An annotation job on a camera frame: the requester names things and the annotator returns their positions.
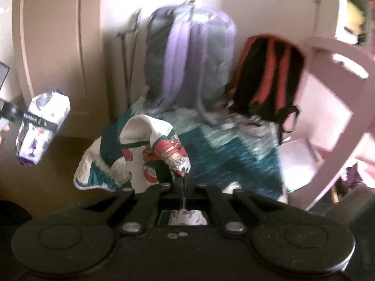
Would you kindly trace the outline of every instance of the backpack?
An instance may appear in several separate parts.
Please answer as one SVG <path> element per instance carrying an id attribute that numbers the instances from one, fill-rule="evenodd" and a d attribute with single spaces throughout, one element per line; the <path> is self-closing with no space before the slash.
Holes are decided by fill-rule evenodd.
<path id="1" fill-rule="evenodd" d="M 195 108 L 206 121 L 229 82 L 236 26 L 222 11 L 197 8 L 194 0 L 157 9 L 147 27 L 147 108 Z"/>
<path id="2" fill-rule="evenodd" d="M 233 100 L 231 110 L 243 115 L 258 114 L 263 120 L 280 125 L 299 109 L 293 105 L 305 57 L 293 44 L 273 35 L 250 37 L 239 65 L 228 85 Z"/>

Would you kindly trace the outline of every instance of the brown floor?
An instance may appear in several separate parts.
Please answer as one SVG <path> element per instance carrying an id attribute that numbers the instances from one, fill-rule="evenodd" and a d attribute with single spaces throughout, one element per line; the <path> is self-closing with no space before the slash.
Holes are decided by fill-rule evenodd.
<path id="1" fill-rule="evenodd" d="M 15 202 L 36 217 L 108 193 L 78 190 L 73 184 L 74 172 L 92 141 L 56 137 L 37 166 L 24 167 L 14 150 L 18 127 L 11 124 L 11 131 L 2 133 L 0 200 Z"/>

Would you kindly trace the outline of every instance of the plastic package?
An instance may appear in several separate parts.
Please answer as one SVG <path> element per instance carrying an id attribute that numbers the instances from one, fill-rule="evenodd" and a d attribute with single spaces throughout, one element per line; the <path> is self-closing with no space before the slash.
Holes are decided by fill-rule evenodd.
<path id="1" fill-rule="evenodd" d="M 21 164 L 33 166 L 41 160 L 70 109 L 69 98 L 58 92 L 43 93 L 32 99 L 28 111 L 57 124 L 57 130 L 52 132 L 24 119 L 16 139 L 16 154 Z"/>

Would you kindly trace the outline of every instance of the brown door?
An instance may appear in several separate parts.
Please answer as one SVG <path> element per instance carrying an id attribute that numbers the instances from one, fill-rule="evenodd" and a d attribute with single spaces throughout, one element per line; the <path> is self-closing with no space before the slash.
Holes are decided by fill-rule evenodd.
<path id="1" fill-rule="evenodd" d="M 26 104 L 56 89 L 72 110 L 61 134 L 96 138 L 109 123 L 101 0 L 13 0 L 16 67 Z"/>

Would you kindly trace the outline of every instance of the gray backpack fabric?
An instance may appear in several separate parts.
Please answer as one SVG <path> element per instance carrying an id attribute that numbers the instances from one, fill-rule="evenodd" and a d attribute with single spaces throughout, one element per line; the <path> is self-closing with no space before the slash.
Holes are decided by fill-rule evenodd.
<path id="1" fill-rule="evenodd" d="M 222 98 L 231 72 L 236 26 L 221 11 L 193 3 L 157 9 L 147 28 L 146 104 L 149 108 L 196 108 L 208 113 Z"/>

